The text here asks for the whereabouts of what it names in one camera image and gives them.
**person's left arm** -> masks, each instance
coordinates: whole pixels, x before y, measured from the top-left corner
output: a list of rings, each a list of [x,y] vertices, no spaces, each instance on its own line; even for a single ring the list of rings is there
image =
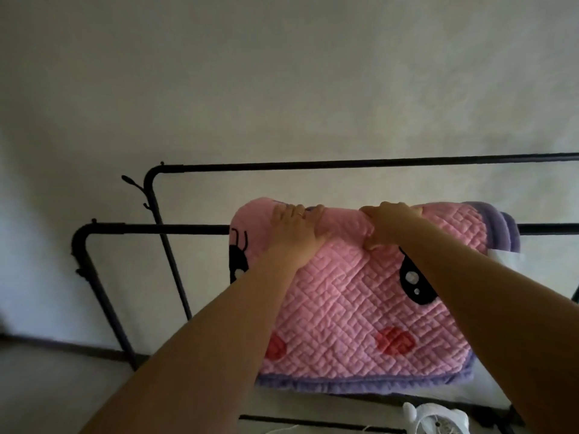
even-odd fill
[[[268,251],[173,335],[81,432],[231,432],[293,276],[327,240],[314,233],[323,209],[278,205]]]

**baseboard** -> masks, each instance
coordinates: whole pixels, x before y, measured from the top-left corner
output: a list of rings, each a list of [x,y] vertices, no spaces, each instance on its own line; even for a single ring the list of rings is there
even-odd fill
[[[0,334],[0,341],[6,343],[28,344],[34,347],[40,347],[50,350],[59,350],[62,352],[74,353],[78,355],[85,355],[87,357],[97,357],[100,359],[108,359],[112,361],[127,362],[125,353],[121,350],[94,347],[90,345],[81,345],[75,343],[63,343],[61,341],[47,340],[44,338],[35,338],[23,335],[6,335]],[[149,355],[137,354],[137,362],[142,365]],[[522,425],[523,422],[520,416],[514,410],[505,410],[502,408],[491,408],[482,405],[474,405],[469,403],[442,401],[431,398],[420,398],[418,396],[409,396],[402,394],[390,395],[340,395],[342,398],[355,399],[357,401],[370,401],[381,403],[390,406],[402,406],[404,402],[410,402],[414,406],[423,403],[438,403],[447,408],[458,408],[469,416],[473,417],[482,426],[491,427],[498,421]]]

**purple trim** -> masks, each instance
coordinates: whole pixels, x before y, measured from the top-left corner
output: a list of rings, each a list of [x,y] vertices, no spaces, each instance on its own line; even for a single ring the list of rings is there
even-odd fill
[[[517,227],[517,223],[515,222],[515,220],[512,218],[511,215],[509,215],[508,213],[505,213],[505,212],[501,212],[501,214],[503,215],[503,218],[505,219],[505,222],[507,223],[508,232],[509,232],[509,235],[511,236],[511,252],[520,253],[519,227]]]
[[[511,238],[507,222],[501,212],[494,206],[480,201],[469,201],[469,204],[478,211],[486,225],[486,247],[503,251],[511,250]]]
[[[260,374],[255,383],[263,387],[281,388],[309,393],[331,394],[390,394],[414,387],[433,387],[466,382],[473,378],[476,356],[471,351],[458,373],[433,376],[352,376],[350,378],[293,378],[283,374]]]

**quilted fabric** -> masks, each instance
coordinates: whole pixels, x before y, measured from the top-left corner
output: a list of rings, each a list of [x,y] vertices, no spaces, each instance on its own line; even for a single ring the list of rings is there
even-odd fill
[[[232,281],[267,249],[276,204],[260,198],[235,214],[229,247]],[[488,204],[422,207],[423,217],[483,254],[489,241],[511,250],[511,238],[517,238],[512,223]],[[328,208],[318,227],[333,236],[296,274],[258,383],[301,391],[388,393],[469,377],[473,354],[449,311],[434,291],[427,304],[419,304],[423,285],[413,290],[406,281],[415,283],[414,277],[427,284],[419,270],[409,277],[404,269],[401,281],[401,268],[412,262],[398,247],[362,248],[373,232],[365,214]]]

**white wall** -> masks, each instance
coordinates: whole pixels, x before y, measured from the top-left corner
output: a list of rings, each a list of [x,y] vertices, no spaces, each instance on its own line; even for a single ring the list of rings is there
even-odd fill
[[[140,181],[205,163],[579,150],[575,0],[0,0],[0,316],[9,332],[116,347],[72,233],[151,222]],[[166,222],[228,223],[257,196],[358,207],[485,200],[579,221],[574,164],[161,176]],[[579,238],[526,238],[570,295]],[[226,239],[171,239],[194,311]],[[139,351],[184,322],[157,237],[89,240]]]

